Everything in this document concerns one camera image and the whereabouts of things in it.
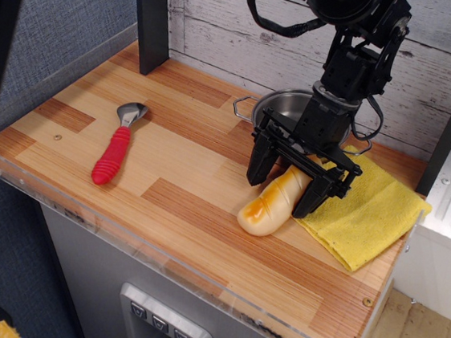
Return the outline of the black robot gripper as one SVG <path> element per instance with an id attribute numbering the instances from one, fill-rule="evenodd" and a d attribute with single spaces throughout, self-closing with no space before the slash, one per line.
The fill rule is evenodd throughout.
<path id="1" fill-rule="evenodd" d="M 346 196 L 352 181 L 362 173 L 340 148 L 362 101 L 337 97 L 321 83 L 311 92 L 313 96 L 297 124 L 272 108 L 264 108 L 262 120 L 254 126 L 246 175 L 250 185 L 263 183 L 279 156 L 306 173 L 302 195 L 292 211 L 293 218 L 299 219 L 319 208 L 329 196 Z"/>

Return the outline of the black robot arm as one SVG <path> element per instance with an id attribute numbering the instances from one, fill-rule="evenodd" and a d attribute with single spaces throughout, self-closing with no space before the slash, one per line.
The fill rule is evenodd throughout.
<path id="1" fill-rule="evenodd" d="M 278 157 L 311 178 L 292 215 L 304 218 L 329 197 L 343 198 L 362 169 L 340 144 L 347 134 L 370 141 L 375 133 L 356 130 L 356 113 L 363 101 L 382 113 L 375 96 L 390 82 L 396 52 L 408 34 L 411 18 L 406 0 L 303 0 L 315 19 L 289 27 L 264 18 L 259 25 L 286 37 L 331 24 L 336 33 L 324 63 L 324 73 L 299 117 L 269 106 L 254 129 L 254 148 L 247 177 L 251 185 L 266 180 Z"/>

